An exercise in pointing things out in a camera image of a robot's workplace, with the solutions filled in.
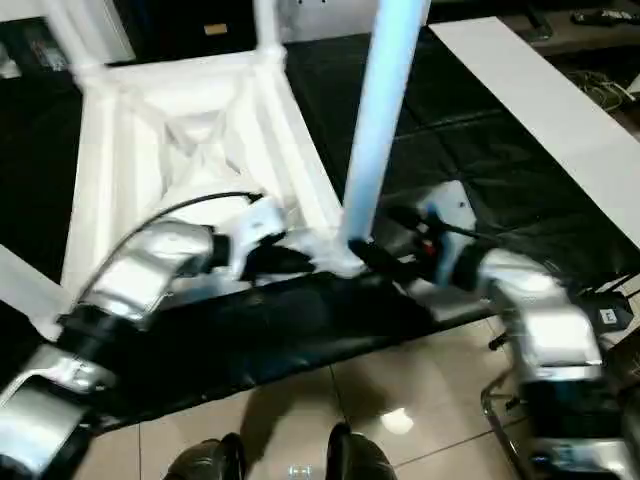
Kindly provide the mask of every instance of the floor tile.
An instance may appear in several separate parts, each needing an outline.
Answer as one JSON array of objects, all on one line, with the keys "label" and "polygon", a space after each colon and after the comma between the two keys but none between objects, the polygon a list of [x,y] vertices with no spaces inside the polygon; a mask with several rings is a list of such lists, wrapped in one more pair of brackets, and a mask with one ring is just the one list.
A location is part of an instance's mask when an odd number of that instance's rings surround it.
[{"label": "floor tile", "polygon": [[394,465],[488,431],[480,392],[508,368],[493,336],[483,320],[334,365],[348,421]]},{"label": "floor tile", "polygon": [[96,438],[74,480],[139,480],[139,440],[138,425]]},{"label": "floor tile", "polygon": [[157,480],[187,447],[229,432],[241,435],[250,479],[285,480],[289,467],[324,478],[333,426],[344,421],[328,368],[200,405],[141,425],[142,480]]},{"label": "floor tile", "polygon": [[[522,437],[520,426],[507,429]],[[399,480],[518,480],[493,433],[396,468]]]}]

